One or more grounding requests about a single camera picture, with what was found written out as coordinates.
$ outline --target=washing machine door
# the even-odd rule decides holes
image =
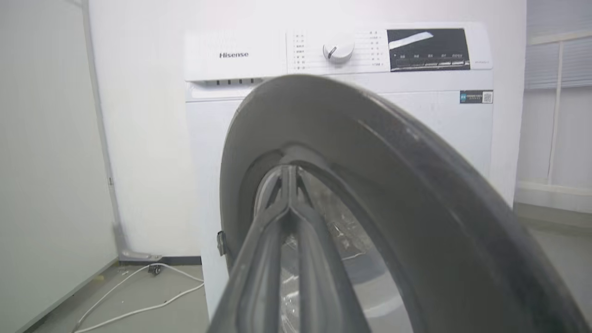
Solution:
[[[371,92],[265,82],[220,181],[231,271],[210,332],[589,331],[486,180]]]

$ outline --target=white knob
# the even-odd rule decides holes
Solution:
[[[323,45],[323,54],[330,62],[343,63],[352,57],[354,46],[353,34],[335,34]]]

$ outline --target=hisense logo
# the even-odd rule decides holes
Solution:
[[[220,53],[220,57],[221,58],[242,58],[242,57],[248,57],[249,54],[248,53]]]

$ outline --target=white cable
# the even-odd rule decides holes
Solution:
[[[106,293],[106,294],[105,294],[103,297],[101,297],[101,299],[99,299],[99,301],[97,301],[97,302],[96,302],[96,303],[95,303],[93,306],[91,306],[91,308],[90,308],[90,309],[88,309],[88,311],[86,311],[86,313],[85,313],[84,315],[82,315],[82,317],[81,317],[81,318],[78,320],[78,322],[76,323],[76,326],[74,326],[74,329],[72,330],[72,333],[83,333],[83,332],[88,332],[88,331],[91,331],[91,330],[93,330],[93,329],[95,329],[95,328],[99,328],[99,327],[101,327],[101,326],[104,326],[104,325],[106,325],[106,324],[110,324],[110,323],[112,323],[112,322],[114,322],[114,321],[118,321],[119,319],[123,319],[123,318],[125,318],[125,317],[131,316],[131,315],[135,315],[135,314],[137,314],[137,313],[142,313],[142,312],[145,312],[145,311],[150,311],[150,310],[154,310],[154,309],[162,308],[163,306],[166,306],[166,305],[170,304],[171,302],[173,302],[173,301],[174,301],[174,300],[176,300],[177,298],[179,298],[179,297],[181,297],[181,296],[183,296],[183,295],[185,295],[185,294],[188,294],[188,293],[190,293],[190,292],[194,292],[194,291],[196,291],[196,290],[198,290],[199,288],[201,288],[201,287],[203,287],[203,286],[204,286],[204,284],[202,283],[202,284],[200,284],[199,286],[197,286],[197,287],[195,287],[195,288],[191,288],[191,289],[189,289],[189,290],[186,290],[186,291],[184,291],[184,292],[182,292],[182,293],[178,294],[177,296],[175,296],[175,297],[173,297],[173,298],[169,299],[169,300],[168,300],[168,301],[166,301],[165,303],[162,303],[162,304],[159,304],[159,305],[155,305],[155,306],[150,306],[150,307],[148,307],[148,308],[144,308],[144,309],[135,310],[135,311],[132,311],[132,312],[126,313],[125,315],[121,315],[121,316],[119,316],[119,317],[115,317],[115,318],[113,318],[113,319],[109,319],[109,320],[107,320],[107,321],[105,321],[105,322],[102,322],[102,323],[100,323],[100,324],[97,324],[97,325],[95,325],[95,326],[91,326],[91,327],[89,327],[89,328],[85,328],[85,329],[80,329],[80,330],[78,330],[78,331],[77,331],[77,329],[80,327],[80,325],[82,324],[82,322],[84,321],[84,319],[86,319],[86,317],[89,315],[89,313],[91,313],[91,312],[92,312],[92,311],[93,311],[93,310],[94,310],[94,309],[95,309],[95,308],[96,308],[96,307],[97,307],[97,306],[98,306],[98,305],[101,303],[101,301],[103,301],[103,300],[105,299],[105,297],[107,297],[107,295],[109,295],[109,294],[110,294],[110,293],[111,293],[113,290],[115,290],[115,288],[117,288],[117,287],[119,287],[120,285],[122,285],[122,284],[123,284],[125,281],[127,281],[127,279],[129,279],[130,277],[134,276],[136,273],[138,273],[138,272],[140,272],[141,270],[144,270],[145,268],[148,268],[148,267],[150,267],[150,266],[164,266],[164,267],[168,267],[168,268],[172,269],[173,271],[177,271],[177,272],[179,272],[179,273],[181,273],[181,274],[183,274],[183,275],[185,275],[185,276],[187,276],[187,277],[189,277],[189,278],[192,278],[193,280],[196,280],[196,281],[199,281],[199,282],[203,282],[203,280],[201,280],[200,278],[196,278],[196,277],[194,277],[194,276],[192,276],[192,275],[190,275],[190,274],[187,274],[187,273],[185,273],[185,272],[183,272],[183,271],[181,271],[181,270],[178,270],[178,269],[177,269],[177,268],[175,268],[175,267],[171,267],[171,266],[169,266],[169,265],[167,265],[167,264],[162,264],[162,263],[160,263],[160,262],[155,262],[154,264],[146,265],[146,266],[144,266],[144,267],[140,268],[139,270],[137,270],[137,271],[135,271],[135,272],[131,273],[131,274],[130,274],[130,276],[126,277],[126,278],[125,278],[125,279],[124,279],[122,282],[119,282],[119,283],[118,283],[118,284],[117,284],[115,287],[111,288],[111,290],[109,290],[109,291],[108,291],[108,292],[107,292],[107,293]]]

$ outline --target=floor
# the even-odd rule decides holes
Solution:
[[[517,205],[518,220],[539,242],[570,289],[588,322],[592,323],[592,215],[541,210]],[[201,278],[201,266],[177,266]],[[100,297],[139,267],[110,267],[52,311],[35,333],[70,333],[76,321]],[[161,304],[197,282],[163,268],[158,276],[146,270],[130,278],[98,306],[83,323],[87,328],[124,313]],[[93,333],[196,332],[209,324],[204,289],[180,297],[163,308],[133,315]]]
[[[68,298],[33,332],[70,333],[78,319],[104,294],[140,267],[110,267]],[[190,275],[203,278],[201,266],[176,266]],[[81,329],[99,324],[124,313],[158,305],[193,287],[197,281],[166,267],[157,276],[147,269],[137,273],[115,289],[84,321]],[[181,296],[159,309],[139,313],[93,333],[194,332],[202,333],[209,325],[204,289]]]

